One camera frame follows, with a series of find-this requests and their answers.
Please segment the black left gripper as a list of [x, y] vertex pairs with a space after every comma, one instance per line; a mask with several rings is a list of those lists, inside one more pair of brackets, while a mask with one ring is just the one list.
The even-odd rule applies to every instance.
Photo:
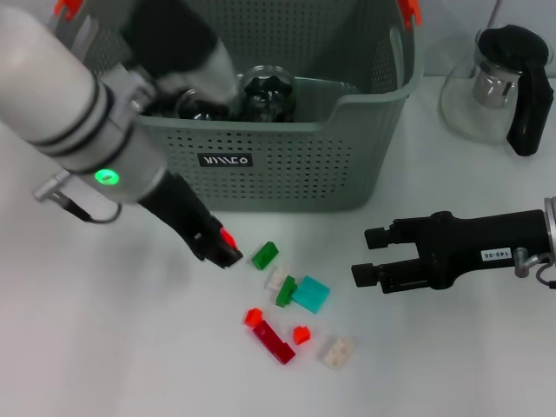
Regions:
[[194, 248], [199, 260], [229, 268], [242, 258], [235, 240], [221, 234], [221, 222], [180, 175], [166, 171], [154, 190], [138, 203]]

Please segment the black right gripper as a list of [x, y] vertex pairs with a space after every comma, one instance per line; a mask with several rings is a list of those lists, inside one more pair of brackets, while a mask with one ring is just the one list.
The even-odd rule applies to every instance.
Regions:
[[541, 210], [460, 219], [439, 212], [422, 219], [396, 219], [389, 228], [364, 232], [369, 249], [414, 243], [420, 260], [351, 267], [358, 288], [381, 286], [384, 294], [420, 288], [447, 289], [460, 276], [478, 270], [513, 268], [514, 252], [549, 251], [545, 214]]

